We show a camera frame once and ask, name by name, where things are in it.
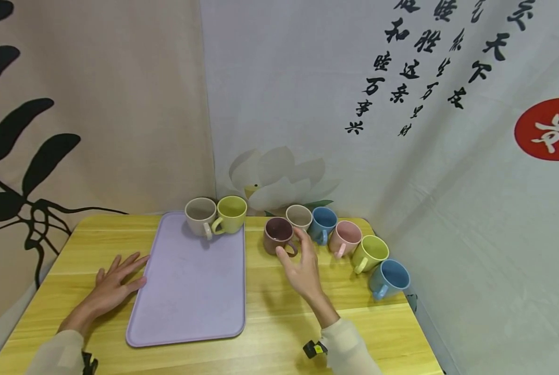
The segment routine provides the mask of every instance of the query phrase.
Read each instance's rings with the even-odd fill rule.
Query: white sleeve
[[[81,375],[83,336],[77,331],[58,332],[42,344],[26,375]]]
[[[327,348],[327,366],[335,375],[381,375],[351,321],[340,319],[322,329],[320,341]]]

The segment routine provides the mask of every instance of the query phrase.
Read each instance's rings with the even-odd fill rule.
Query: mug rim
[[[341,222],[349,222],[350,224],[353,224],[358,229],[358,232],[361,234],[361,239],[358,240],[358,242],[350,242],[350,241],[344,240],[344,237],[340,236],[340,232],[338,231],[338,226],[340,225]],[[337,236],[340,238],[340,240],[342,240],[343,242],[346,242],[346,244],[350,244],[350,245],[358,245],[359,243],[361,243],[363,241],[363,238],[364,238],[361,228],[358,225],[356,225],[354,222],[351,222],[349,220],[338,221],[338,224],[336,224],[336,228],[334,229],[334,233],[337,234]]]
[[[365,238],[367,238],[367,237],[375,237],[375,238],[378,238],[378,239],[383,243],[383,245],[386,246],[386,249],[387,249],[387,251],[388,251],[388,254],[386,255],[385,258],[383,258],[383,259],[376,258],[376,257],[374,257],[373,255],[371,255],[371,254],[367,251],[367,249],[365,249],[365,246],[363,245],[363,242],[365,241]],[[367,254],[367,256],[369,256],[369,257],[372,258],[373,260],[384,261],[384,260],[387,260],[388,257],[390,256],[390,248],[388,247],[388,244],[386,244],[386,242],[385,242],[384,240],[382,240],[381,238],[379,238],[379,236],[375,236],[374,234],[367,234],[366,236],[364,236],[363,238],[361,238],[361,248],[363,249],[363,252],[365,252],[365,254]]]
[[[289,211],[290,208],[292,208],[292,207],[302,207],[302,208],[304,208],[304,209],[307,210],[307,212],[310,214],[310,220],[307,222],[307,224],[296,224],[295,222],[292,222],[292,220],[290,220],[290,219],[288,218],[288,211]],[[310,209],[306,208],[306,206],[303,206],[303,205],[291,205],[290,207],[288,207],[288,208],[285,210],[285,219],[286,219],[288,222],[290,222],[290,224],[291,224],[292,226],[295,226],[295,227],[305,227],[305,226],[307,226],[307,225],[311,225],[311,224],[312,224],[312,222],[313,222],[313,213],[310,211]]]
[[[285,240],[280,240],[279,238],[273,237],[273,236],[271,236],[271,234],[269,234],[269,232],[267,232],[267,225],[269,224],[269,222],[271,222],[272,220],[275,220],[275,219],[279,219],[279,220],[287,222],[287,224],[290,226],[290,229],[292,230],[292,234],[290,236],[288,236]],[[290,221],[288,221],[287,218],[276,216],[276,217],[270,218],[265,223],[265,234],[267,235],[267,237],[271,238],[271,240],[273,240],[273,241],[287,242],[287,241],[291,240],[292,237],[294,237],[294,227],[292,226],[292,223]]]
[[[406,276],[408,277],[408,283],[406,283],[406,286],[399,287],[399,286],[394,285],[390,280],[388,280],[386,278],[386,275],[383,274],[383,265],[390,264],[390,263],[395,263],[395,264],[401,266],[402,269],[406,272]],[[386,260],[382,261],[381,264],[379,265],[379,273],[381,273],[381,277],[383,278],[383,280],[386,283],[388,283],[390,285],[390,287],[393,287],[394,289],[399,289],[399,290],[403,291],[404,289],[411,286],[411,274],[410,274],[410,272],[408,271],[408,269],[406,269],[406,267],[401,262],[399,262],[395,259],[386,259]]]
[[[215,206],[215,209],[213,210],[213,213],[208,216],[207,218],[204,219],[195,219],[191,216],[189,216],[188,214],[188,206],[195,201],[199,201],[199,200],[204,200],[204,201],[208,201],[208,202],[212,202],[213,206]],[[187,202],[187,204],[185,204],[185,207],[183,209],[183,212],[185,213],[185,216],[187,216],[190,220],[192,221],[207,221],[210,220],[212,217],[215,217],[215,215],[217,214],[217,205],[215,204],[215,201],[213,201],[211,198],[207,198],[207,197],[196,197],[191,199],[189,202]]]
[[[336,223],[335,223],[334,225],[328,227],[328,226],[325,226],[325,225],[321,224],[318,220],[315,219],[315,211],[316,211],[316,210],[323,210],[323,209],[328,210],[329,212],[331,212],[331,213],[335,216],[335,218],[336,218]],[[312,217],[313,217],[313,221],[314,221],[317,225],[319,225],[321,228],[326,229],[326,230],[335,228],[335,227],[338,225],[338,222],[339,222],[339,220],[340,220],[339,217],[338,217],[338,214],[336,214],[336,213],[333,211],[333,209],[328,208],[328,207],[325,207],[325,206],[316,207],[315,209],[313,209],[313,210],[311,211],[311,214],[312,214]]]
[[[221,213],[221,209],[219,208],[219,206],[221,205],[221,202],[223,202],[225,199],[228,199],[228,198],[239,198],[239,199],[244,203],[244,211],[243,211],[242,213],[240,213],[238,216],[229,216],[229,215],[222,214],[222,213]],[[223,215],[223,216],[225,216],[225,217],[227,217],[227,218],[233,219],[233,218],[240,217],[240,216],[242,216],[243,214],[245,214],[245,213],[248,211],[248,204],[247,204],[247,202],[244,200],[244,198],[242,198],[242,197],[239,197],[239,196],[227,196],[227,197],[223,197],[223,198],[221,198],[221,199],[219,200],[219,202],[218,202],[217,205],[216,205],[216,208],[217,208],[217,211],[219,212],[220,215]]]

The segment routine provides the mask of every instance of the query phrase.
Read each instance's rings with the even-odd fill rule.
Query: red circular seal
[[[525,111],[515,126],[515,140],[532,157],[559,161],[559,98]]]

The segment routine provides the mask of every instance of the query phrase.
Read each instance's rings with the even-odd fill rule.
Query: wall
[[[559,0],[400,3],[201,1],[217,194],[366,217],[449,374],[559,373]]]
[[[24,130],[18,118],[0,128],[0,150],[13,146],[0,160],[0,213],[10,214],[0,227],[15,222],[0,229],[2,345],[35,279],[66,241],[63,222],[72,229],[85,216],[107,213],[102,209],[181,209],[194,196],[214,194],[214,175],[196,0],[0,7],[0,46],[19,52],[0,75],[0,122],[33,99],[46,104]],[[18,139],[10,139],[19,127]],[[59,134],[66,135],[41,149]],[[30,173],[39,150],[43,158]],[[26,175],[45,178],[10,211]],[[40,200],[57,206],[38,207]]]

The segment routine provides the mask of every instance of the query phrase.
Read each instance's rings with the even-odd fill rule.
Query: ceramic mug
[[[358,225],[351,221],[340,221],[334,229],[329,241],[329,249],[337,259],[350,253],[361,243],[363,233]]]
[[[373,235],[365,236],[353,255],[354,273],[358,275],[370,271],[388,256],[390,256],[390,249],[381,238]]]
[[[399,261],[394,259],[384,260],[369,279],[369,288],[373,292],[373,299],[376,301],[401,292],[408,288],[410,284],[411,276],[408,271]]]
[[[300,228],[304,232],[308,230],[311,222],[313,222],[313,214],[302,205],[291,205],[288,207],[285,212],[285,218],[288,219],[293,227]]]
[[[245,212],[248,205],[243,198],[238,196],[228,196],[222,198],[217,203],[219,218],[213,222],[212,229],[214,234],[236,233],[244,225]]]
[[[298,254],[298,248],[292,242],[294,236],[294,229],[289,221],[282,217],[273,217],[265,224],[265,233],[263,236],[263,245],[265,251],[271,255],[276,255],[275,248],[277,246],[290,245],[294,249],[293,253],[288,253],[290,257],[295,257]]]
[[[217,205],[209,198],[193,198],[185,205],[185,217],[188,218],[188,226],[196,236],[206,237],[212,240],[213,233],[210,225],[217,216]]]
[[[313,210],[313,222],[308,228],[308,234],[321,246],[327,245],[327,238],[338,224],[338,216],[327,207],[317,207]]]

